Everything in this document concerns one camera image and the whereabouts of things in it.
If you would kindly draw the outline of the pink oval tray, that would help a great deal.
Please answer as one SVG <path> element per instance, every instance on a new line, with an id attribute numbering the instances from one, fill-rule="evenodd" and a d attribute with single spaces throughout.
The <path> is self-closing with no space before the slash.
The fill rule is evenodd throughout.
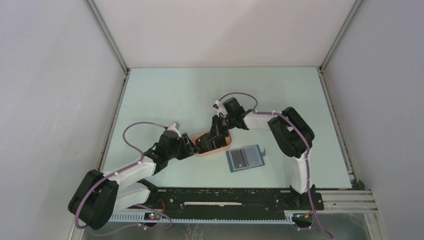
<path id="1" fill-rule="evenodd" d="M 199 152 L 195 155 L 198 157 L 206 157 L 220 152 L 224 152 L 230 148 L 232 145 L 232 136 L 222 138 L 221 140 L 215 141 L 212 144 L 206 143 L 206 135 L 208 132 L 202 132 L 194 135 L 191 140 L 199 149 Z"/>

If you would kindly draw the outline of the blue card holder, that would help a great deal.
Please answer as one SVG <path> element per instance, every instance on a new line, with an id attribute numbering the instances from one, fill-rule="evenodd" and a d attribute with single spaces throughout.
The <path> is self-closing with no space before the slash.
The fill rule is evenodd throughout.
<path id="1" fill-rule="evenodd" d="M 265 165 L 266 149 L 261 150 L 258 144 L 227 150 L 225 154 L 231 173 Z"/>

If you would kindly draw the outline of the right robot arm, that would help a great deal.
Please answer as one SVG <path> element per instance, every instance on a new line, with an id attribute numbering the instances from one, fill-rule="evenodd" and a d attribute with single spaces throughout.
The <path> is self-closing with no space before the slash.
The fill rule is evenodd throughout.
<path id="1" fill-rule="evenodd" d="M 232 129 L 269 130 L 282 153 L 294 160 L 290 187 L 295 192 L 290 196 L 291 204 L 297 209 L 308 206 L 313 187 L 309 155 L 315 134 L 299 113 L 292 107 L 281 112 L 244 109 L 235 97 L 220 98 L 213 108 L 216 114 L 210 130 L 193 138 L 199 154 L 215 153 L 229 146 Z"/>

